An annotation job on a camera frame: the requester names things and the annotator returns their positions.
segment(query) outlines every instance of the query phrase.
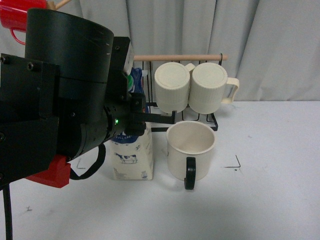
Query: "milk carton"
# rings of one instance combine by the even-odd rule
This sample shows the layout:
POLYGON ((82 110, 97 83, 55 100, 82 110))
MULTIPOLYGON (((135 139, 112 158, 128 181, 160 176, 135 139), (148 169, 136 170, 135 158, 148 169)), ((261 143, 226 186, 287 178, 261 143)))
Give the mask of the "milk carton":
MULTIPOLYGON (((143 93, 142 71, 132 69, 129 77, 129 92, 143 93)), ((151 124, 146 122, 142 136, 126 135, 124 132, 110 141, 110 158, 115 180, 151 180, 154 159, 151 124)))

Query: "black mug handle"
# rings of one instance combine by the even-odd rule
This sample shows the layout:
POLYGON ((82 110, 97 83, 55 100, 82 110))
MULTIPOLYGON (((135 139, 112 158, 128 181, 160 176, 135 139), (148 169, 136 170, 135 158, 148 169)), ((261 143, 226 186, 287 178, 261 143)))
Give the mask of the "black mug handle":
POLYGON ((184 179, 184 189, 193 190, 196 181, 196 158, 188 156, 186 158, 186 171, 184 179))

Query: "black cable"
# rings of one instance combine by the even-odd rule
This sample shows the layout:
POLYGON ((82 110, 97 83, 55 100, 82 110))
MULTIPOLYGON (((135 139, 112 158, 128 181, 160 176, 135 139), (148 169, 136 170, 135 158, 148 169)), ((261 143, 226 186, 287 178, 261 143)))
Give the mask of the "black cable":
POLYGON ((99 145, 99 153, 94 164, 81 176, 78 176, 76 172, 71 168, 70 179, 72 180, 83 180, 91 177, 98 169, 104 164, 106 158, 106 146, 101 143, 99 145))
POLYGON ((5 237, 6 237, 6 240, 13 240, 12 211, 11 211, 11 198, 10 198, 9 184, 3 186, 2 190, 3 190, 4 217, 5 217, 5 237))

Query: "mug rim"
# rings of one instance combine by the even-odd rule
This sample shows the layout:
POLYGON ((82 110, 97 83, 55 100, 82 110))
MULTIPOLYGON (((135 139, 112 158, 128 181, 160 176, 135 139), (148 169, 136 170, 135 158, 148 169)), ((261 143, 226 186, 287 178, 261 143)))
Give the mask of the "mug rim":
POLYGON ((165 133, 165 136, 166 136, 166 141, 167 141, 167 143, 168 143, 173 149, 175 149, 175 150, 178 151, 179 153, 186 154, 186 155, 189 155, 189 156, 197 156, 197 155, 201 155, 201 154, 204 154, 204 153, 209 152, 210 150, 212 150, 212 149, 215 147, 216 141, 217 141, 217 136, 216 136, 214 130, 213 130, 211 127, 209 127, 207 124, 204 124, 204 123, 202 123, 202 122, 192 121, 192 120, 179 121, 179 122, 173 124, 172 126, 170 126, 170 127, 168 128, 168 130, 167 130, 166 133, 165 133), (175 126, 177 126, 177 125, 179 125, 179 124, 184 124, 184 123, 192 123, 192 124, 197 124, 197 125, 201 125, 201 126, 203 126, 203 127, 206 127, 206 128, 212 133, 212 135, 213 135, 213 143, 212 143, 212 145, 211 145, 209 148, 207 148, 207 149, 205 149, 205 150, 203 150, 203 151, 198 151, 198 152, 187 152, 187 151, 184 151, 184 150, 182 150, 182 149, 180 149, 180 148, 177 148, 177 147, 175 147, 174 145, 172 145, 171 142, 170 142, 170 140, 169 140, 169 132, 170 132, 171 129, 174 128, 175 126))

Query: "black cylindrical motor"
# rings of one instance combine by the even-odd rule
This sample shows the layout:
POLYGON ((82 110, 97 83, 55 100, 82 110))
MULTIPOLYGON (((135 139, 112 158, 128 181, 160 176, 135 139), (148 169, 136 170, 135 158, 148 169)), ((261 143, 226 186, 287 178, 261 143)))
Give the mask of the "black cylindrical motor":
POLYGON ((25 58, 59 65, 57 153, 71 159, 101 144, 108 134, 104 110, 114 34, 70 14, 30 9, 25 58))

